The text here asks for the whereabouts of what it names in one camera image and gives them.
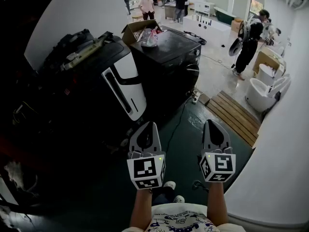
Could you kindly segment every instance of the green floor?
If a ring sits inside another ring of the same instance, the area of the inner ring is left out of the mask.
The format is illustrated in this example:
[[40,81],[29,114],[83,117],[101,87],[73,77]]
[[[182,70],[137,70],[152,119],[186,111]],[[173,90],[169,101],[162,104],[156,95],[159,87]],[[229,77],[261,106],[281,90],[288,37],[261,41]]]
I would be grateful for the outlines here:
[[[161,146],[166,150],[168,140],[179,121],[182,107],[175,116],[159,128]],[[221,120],[215,118],[201,103],[186,105],[182,122],[170,143],[167,155],[165,181],[176,182],[176,193],[182,195],[187,203],[207,205],[207,192],[202,189],[192,190],[195,180],[203,182],[202,173],[197,164],[197,155],[202,148],[202,130],[207,119],[219,122],[229,133],[231,146],[236,157],[236,173],[243,168],[252,154],[251,147],[232,132]],[[228,187],[233,178],[225,183]],[[11,223],[22,232],[91,232],[121,231],[129,225],[136,190],[130,181],[126,154],[117,152],[110,160],[107,171],[102,171],[100,178],[92,184],[85,184],[81,179],[76,183],[75,191],[63,200],[53,204],[53,209],[43,217],[30,216],[33,225],[22,219],[19,214],[11,213]]]

